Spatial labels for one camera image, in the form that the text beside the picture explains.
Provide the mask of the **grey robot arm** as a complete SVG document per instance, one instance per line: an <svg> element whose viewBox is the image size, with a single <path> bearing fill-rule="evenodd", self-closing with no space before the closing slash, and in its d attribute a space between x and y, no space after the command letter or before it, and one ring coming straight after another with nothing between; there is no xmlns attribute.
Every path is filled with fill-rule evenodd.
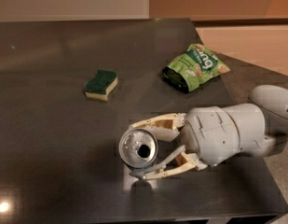
<svg viewBox="0 0 288 224"><path fill-rule="evenodd" d="M153 180L203 170L241 154L265 157L288 142L288 90L253 88L248 102L195 107L131 124L122 149L130 153L130 174Z"/></svg>

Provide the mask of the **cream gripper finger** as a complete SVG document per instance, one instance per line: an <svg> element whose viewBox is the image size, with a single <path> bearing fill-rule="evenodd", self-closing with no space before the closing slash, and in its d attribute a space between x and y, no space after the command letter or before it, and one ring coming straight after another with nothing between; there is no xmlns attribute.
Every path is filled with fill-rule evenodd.
<svg viewBox="0 0 288 224"><path fill-rule="evenodd" d="M162 162L144 169L130 172L140 180L156 180L194 170L201 171L208 167L196 153L187 153L185 145L176 148Z"/></svg>
<svg viewBox="0 0 288 224"><path fill-rule="evenodd" d="M171 142L185 126L186 113L170 113L131 124L133 129L145 129L159 141Z"/></svg>

